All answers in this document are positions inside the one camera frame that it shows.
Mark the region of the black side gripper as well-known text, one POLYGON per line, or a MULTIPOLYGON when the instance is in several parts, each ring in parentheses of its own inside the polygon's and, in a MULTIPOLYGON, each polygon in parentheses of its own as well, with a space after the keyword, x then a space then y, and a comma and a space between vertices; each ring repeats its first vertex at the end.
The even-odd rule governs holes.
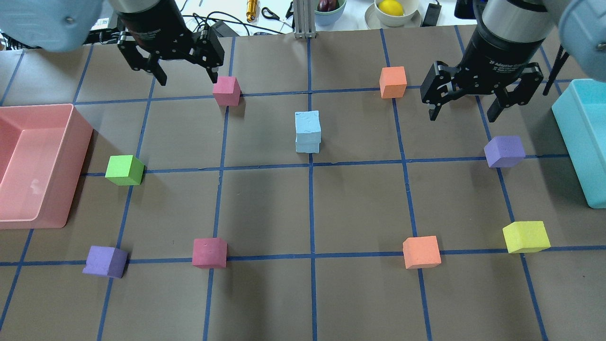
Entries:
POLYGON ((428 104, 431 121, 436 121, 442 104, 467 94, 490 95, 496 99, 487 110, 487 119, 494 123, 506 108, 526 105, 535 94, 543 72, 530 60, 543 39, 529 43, 498 37, 479 21, 461 62, 450 67, 435 61, 424 79, 420 93, 428 104), (520 81, 513 91, 507 86, 520 81))

